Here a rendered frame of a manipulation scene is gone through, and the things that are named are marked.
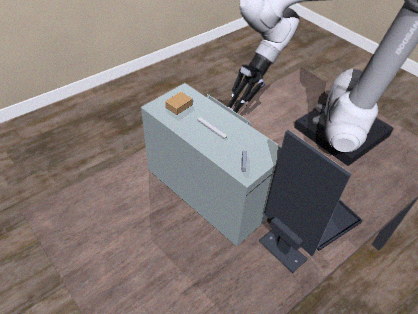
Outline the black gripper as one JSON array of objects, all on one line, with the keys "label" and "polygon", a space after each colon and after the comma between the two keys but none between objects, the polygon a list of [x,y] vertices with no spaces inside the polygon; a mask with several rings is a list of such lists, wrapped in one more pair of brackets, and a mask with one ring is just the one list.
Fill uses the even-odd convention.
[{"label": "black gripper", "polygon": [[[238,77],[237,77],[237,79],[236,79],[236,81],[234,83],[234,86],[232,88],[232,92],[233,92],[232,99],[230,100],[230,102],[227,105],[227,107],[232,108],[232,106],[234,105],[235,101],[239,97],[239,94],[242,92],[242,90],[244,89],[244,87],[248,83],[249,84],[248,84],[248,86],[247,86],[244,94],[242,95],[241,99],[238,101],[237,105],[233,109],[233,111],[235,111],[236,113],[238,112],[238,110],[240,109],[240,107],[241,107],[242,104],[245,104],[246,101],[249,102],[256,95],[256,93],[263,86],[265,86],[265,83],[262,80],[263,79],[263,75],[266,73],[266,71],[270,67],[271,63],[268,62],[263,57],[255,54],[254,58],[252,59],[252,61],[250,62],[249,65],[252,66],[252,67],[254,67],[255,69],[257,69],[258,71],[256,71],[256,72],[258,72],[258,73],[257,73],[256,76],[250,76],[250,77],[248,77],[245,74],[241,73],[240,72],[241,69],[239,69]],[[244,79],[242,81],[243,75],[245,75],[245,77],[244,77]],[[258,84],[254,87],[254,85],[257,82],[258,82]],[[253,87],[254,87],[254,89],[252,90]]]}]

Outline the small brown cardboard box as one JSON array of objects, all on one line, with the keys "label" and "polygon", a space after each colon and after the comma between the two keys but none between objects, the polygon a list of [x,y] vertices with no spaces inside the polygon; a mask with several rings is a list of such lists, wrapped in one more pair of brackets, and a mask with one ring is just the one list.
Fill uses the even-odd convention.
[{"label": "small brown cardboard box", "polygon": [[178,115],[188,107],[192,106],[192,98],[179,92],[165,101],[165,107]]}]

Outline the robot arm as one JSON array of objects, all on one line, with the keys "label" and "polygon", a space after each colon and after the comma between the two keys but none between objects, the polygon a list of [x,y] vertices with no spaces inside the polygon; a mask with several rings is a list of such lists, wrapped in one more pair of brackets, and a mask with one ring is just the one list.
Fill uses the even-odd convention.
[{"label": "robot arm", "polygon": [[[264,38],[255,54],[275,62],[300,21],[289,6],[306,1],[323,0],[240,0],[241,15]],[[378,114],[376,103],[418,43],[418,0],[404,1],[364,71],[342,72],[326,106],[315,107],[320,115],[312,123],[325,129],[328,143],[337,151],[352,152],[365,142]]]}]

